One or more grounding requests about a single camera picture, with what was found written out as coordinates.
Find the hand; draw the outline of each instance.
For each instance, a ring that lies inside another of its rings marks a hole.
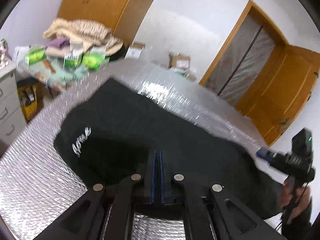
[[[301,187],[296,190],[297,200],[300,199],[304,189],[305,187]],[[288,179],[286,179],[284,181],[283,191],[280,195],[281,208],[283,208],[284,206],[287,206],[291,201],[291,199],[292,199],[292,192],[290,191],[290,188],[289,188],[289,181]],[[308,207],[310,200],[311,200],[310,187],[307,187],[306,191],[304,192],[300,200],[299,205],[296,208],[294,208],[292,211],[292,218],[296,218],[298,215],[300,215]]]

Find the wooden wardrobe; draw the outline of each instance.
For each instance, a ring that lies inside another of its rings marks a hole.
[[[129,46],[153,0],[63,0],[58,17],[90,19],[113,30]]]

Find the purple cloth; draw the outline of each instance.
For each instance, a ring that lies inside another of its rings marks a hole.
[[[67,37],[61,37],[61,38],[57,38],[54,39],[52,41],[49,41],[45,48],[47,49],[48,47],[55,47],[55,48],[59,48],[62,49],[63,47],[69,46],[70,45],[70,39]]]

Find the box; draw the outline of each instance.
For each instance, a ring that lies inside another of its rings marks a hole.
[[[101,54],[101,55],[106,56],[106,50],[107,50],[106,45],[103,45],[100,47],[92,47],[89,54]]]
[[[140,57],[142,50],[144,50],[146,45],[140,42],[134,42],[128,49],[125,58],[136,58]]]
[[[82,59],[82,64],[89,69],[98,69],[101,63],[109,62],[110,57],[106,58],[106,54],[90,53],[85,54]]]
[[[30,66],[45,59],[45,50],[39,49],[25,55],[25,63]]]
[[[77,53],[77,54],[74,54],[74,53],[69,53],[69,54],[66,54],[64,56],[64,62],[63,62],[63,66],[64,67],[79,67],[81,62],[82,62],[82,56],[83,54],[82,53]]]
[[[179,69],[190,68],[190,57],[185,55],[173,55],[170,59],[170,67]]]
[[[18,88],[21,109],[26,121],[30,121],[38,113],[36,84]]]

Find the dark sleeve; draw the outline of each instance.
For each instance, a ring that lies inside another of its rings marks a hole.
[[[312,210],[312,201],[308,207],[296,218],[290,225],[282,225],[282,235],[288,240],[303,240],[311,228],[310,217]]]

